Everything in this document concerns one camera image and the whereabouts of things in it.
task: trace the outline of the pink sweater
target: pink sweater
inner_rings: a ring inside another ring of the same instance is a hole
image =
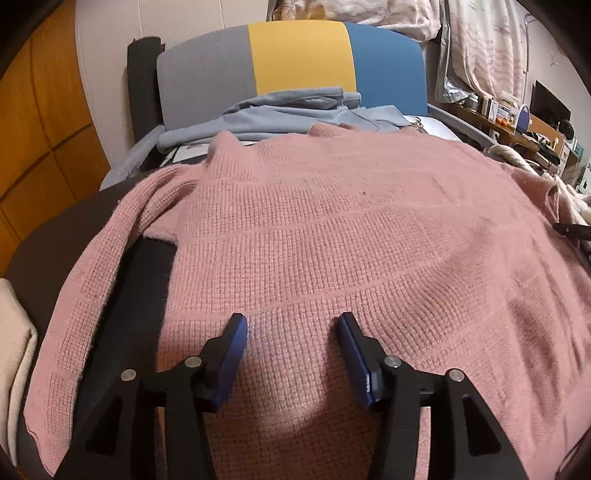
[[[206,164],[134,188],[70,273],[25,405],[41,460],[54,473],[66,453],[95,327],[145,235],[178,245],[159,369],[249,319],[232,398],[206,419],[220,479],[366,477],[379,418],[331,332],[346,310],[412,366],[464,370],[530,479],[551,479],[591,424],[591,281],[559,215],[551,182],[415,131],[221,133]]]

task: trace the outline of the silver screw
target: silver screw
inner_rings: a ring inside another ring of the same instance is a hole
[[[127,370],[123,370],[121,372],[121,380],[124,382],[131,382],[136,376],[137,373],[132,368],[128,368]]]
[[[400,360],[396,355],[387,356],[384,359],[384,363],[392,368],[398,368],[402,365],[402,360]]]
[[[203,360],[201,360],[198,356],[190,356],[185,360],[185,367],[197,368],[202,363]]]
[[[461,382],[466,378],[466,376],[464,375],[464,372],[462,372],[462,370],[454,368],[453,370],[449,371],[449,378],[451,378],[454,382]]]

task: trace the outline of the black monitor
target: black monitor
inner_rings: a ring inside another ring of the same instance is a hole
[[[558,128],[562,120],[570,120],[570,110],[540,82],[531,91],[530,113],[552,128]]]

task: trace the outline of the orange wood panel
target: orange wood panel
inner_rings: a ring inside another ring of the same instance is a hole
[[[6,270],[12,254],[17,249],[19,239],[12,230],[2,211],[0,211],[0,276]]]
[[[110,167],[94,125],[59,146],[54,155],[76,200],[84,200],[99,191]]]
[[[0,207],[16,234],[24,239],[74,203],[74,195],[50,154],[6,194]]]
[[[52,147],[92,123],[76,54],[74,0],[66,0],[33,33],[33,81]]]
[[[35,104],[27,41],[0,80],[0,196],[48,150]]]

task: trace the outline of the white wall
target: white wall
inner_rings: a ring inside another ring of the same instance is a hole
[[[528,14],[527,10],[519,4],[517,7],[521,12],[521,18],[524,18]],[[591,96],[568,57],[561,53],[554,38],[544,26],[534,21],[528,28],[530,72],[525,87],[525,103],[530,103],[532,85],[536,80],[556,95],[571,111],[570,121],[577,139],[585,148],[583,164],[587,163],[591,153]]]
[[[167,48],[222,28],[264,21],[268,0],[77,0],[80,74],[111,166],[133,145],[127,96],[127,45],[155,35]]]

